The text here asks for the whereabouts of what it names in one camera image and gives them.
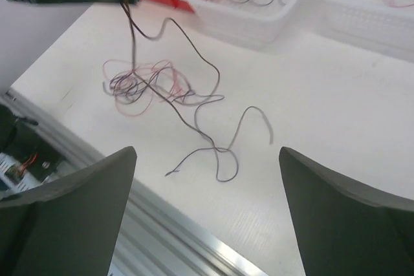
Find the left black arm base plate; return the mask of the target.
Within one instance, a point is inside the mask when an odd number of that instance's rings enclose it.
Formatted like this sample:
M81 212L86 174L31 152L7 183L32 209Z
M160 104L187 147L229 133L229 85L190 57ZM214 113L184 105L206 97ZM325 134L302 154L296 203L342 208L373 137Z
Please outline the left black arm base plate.
M1 152L21 163L40 181L58 171L65 157L36 131L39 123L1 106Z

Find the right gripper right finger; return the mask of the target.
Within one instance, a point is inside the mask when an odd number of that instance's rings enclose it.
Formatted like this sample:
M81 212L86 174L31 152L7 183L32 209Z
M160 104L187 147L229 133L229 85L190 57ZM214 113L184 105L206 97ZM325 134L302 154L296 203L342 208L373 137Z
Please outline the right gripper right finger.
M306 275L412 275L413 201L282 147L279 166Z

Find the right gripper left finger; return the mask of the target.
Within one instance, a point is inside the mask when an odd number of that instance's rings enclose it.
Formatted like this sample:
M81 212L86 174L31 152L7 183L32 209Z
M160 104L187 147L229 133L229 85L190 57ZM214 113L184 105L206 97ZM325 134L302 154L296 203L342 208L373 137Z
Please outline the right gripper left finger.
M136 151L1 200L2 275L107 275Z

